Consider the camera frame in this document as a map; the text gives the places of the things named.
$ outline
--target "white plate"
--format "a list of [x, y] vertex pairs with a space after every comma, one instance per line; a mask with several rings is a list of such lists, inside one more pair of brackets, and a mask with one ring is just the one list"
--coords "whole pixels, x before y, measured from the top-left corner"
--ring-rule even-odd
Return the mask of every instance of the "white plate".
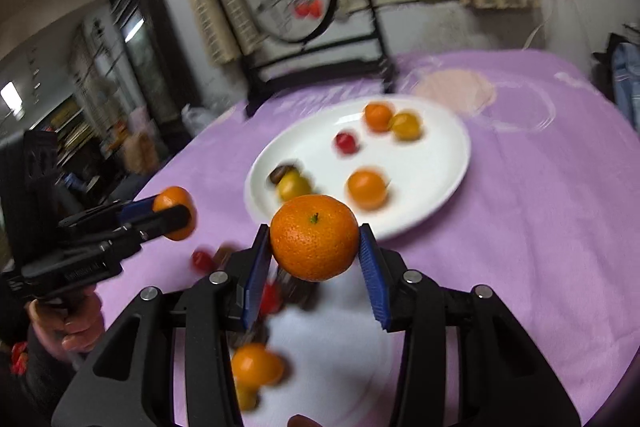
[[[424, 137], [403, 143], [391, 133], [369, 132], [362, 112], [375, 100], [418, 113], [426, 130]], [[360, 143], [360, 151], [352, 156], [341, 156], [334, 147], [335, 135], [345, 129], [355, 131]], [[448, 109], [409, 96], [361, 98], [329, 107], [276, 136], [247, 175], [244, 203], [256, 223], [270, 223], [282, 202], [268, 176], [279, 164], [294, 160], [316, 192], [348, 204], [358, 223], [369, 223], [381, 241], [410, 229], [440, 208], [460, 185], [470, 156], [466, 128]], [[389, 181], [390, 199], [373, 212], [359, 210], [344, 188], [351, 173], [366, 166], [382, 170]]]

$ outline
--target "silver screw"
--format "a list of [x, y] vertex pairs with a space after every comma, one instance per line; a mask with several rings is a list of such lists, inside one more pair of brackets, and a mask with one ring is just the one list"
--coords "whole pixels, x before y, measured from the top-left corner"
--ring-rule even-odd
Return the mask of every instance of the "silver screw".
[[225, 283], [228, 279], [229, 276], [226, 274], [226, 272], [223, 271], [213, 272], [211, 275], [209, 275], [209, 282], [211, 284], [222, 284]]
[[422, 274], [418, 270], [407, 270], [402, 274], [402, 278], [409, 284], [416, 284], [422, 280]]
[[158, 288], [154, 288], [153, 286], [147, 286], [140, 292], [140, 298], [143, 301], [150, 301], [156, 297], [158, 297]]
[[481, 299], [490, 299], [494, 296], [494, 291], [486, 284], [480, 284], [476, 286], [476, 289], [474, 291], [476, 292], [476, 295]]

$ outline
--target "human hand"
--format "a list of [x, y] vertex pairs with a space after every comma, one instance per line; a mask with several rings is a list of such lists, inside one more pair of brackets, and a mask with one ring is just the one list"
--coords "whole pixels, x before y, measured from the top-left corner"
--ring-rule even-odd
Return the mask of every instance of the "human hand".
[[87, 352], [94, 348], [104, 333], [102, 301], [95, 287], [82, 290], [80, 307], [68, 317], [37, 300], [27, 307], [29, 318], [40, 344], [58, 360], [68, 362], [68, 351]]
[[299, 414], [289, 418], [287, 427], [322, 427], [319, 423]]

